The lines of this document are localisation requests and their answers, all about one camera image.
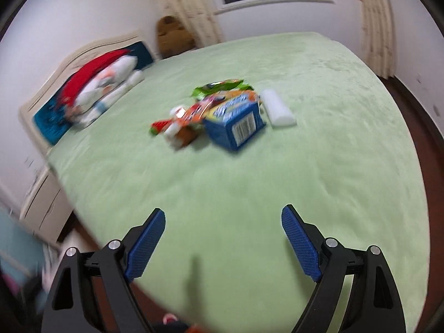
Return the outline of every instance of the blue box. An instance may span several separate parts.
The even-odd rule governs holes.
[[[257,101],[240,94],[212,108],[203,120],[210,139],[228,150],[237,151],[265,126]]]

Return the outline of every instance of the barcode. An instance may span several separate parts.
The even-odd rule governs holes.
[[[241,145],[256,131],[256,121],[253,113],[249,113],[245,118],[239,120],[231,128],[237,146]]]

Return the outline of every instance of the white wall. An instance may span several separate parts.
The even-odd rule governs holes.
[[[360,56],[360,2],[333,1],[293,1],[250,6],[221,13],[217,19],[227,41],[280,32],[315,31],[339,41]]]
[[[420,0],[390,3],[395,22],[395,75],[444,135],[444,37]]]
[[[21,206],[44,160],[18,110],[70,53],[96,39],[141,29],[156,48],[152,0],[28,0],[0,42],[0,189]]]

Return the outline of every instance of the snack bag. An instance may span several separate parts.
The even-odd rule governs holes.
[[[172,122],[172,119],[153,122],[151,124],[150,133],[153,135],[158,135],[162,131],[164,131]]]
[[[200,101],[208,95],[212,95],[219,91],[228,91],[234,88],[237,88],[238,90],[253,90],[252,86],[244,80],[229,79],[196,87],[191,96]]]
[[[241,94],[247,94],[248,100],[250,100],[251,102],[261,103],[259,94],[253,90],[219,91],[215,95],[217,95],[218,97],[223,97],[224,100],[229,100],[229,99],[233,99],[234,97],[239,96]]]
[[[185,127],[189,124],[200,124],[208,111],[225,100],[225,96],[212,94],[203,100],[195,103],[186,110],[185,114],[176,121],[180,126]]]

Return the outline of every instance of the white foam block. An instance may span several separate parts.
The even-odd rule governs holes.
[[[262,104],[274,127],[290,127],[296,124],[296,118],[282,101],[276,91],[266,89],[261,92]]]

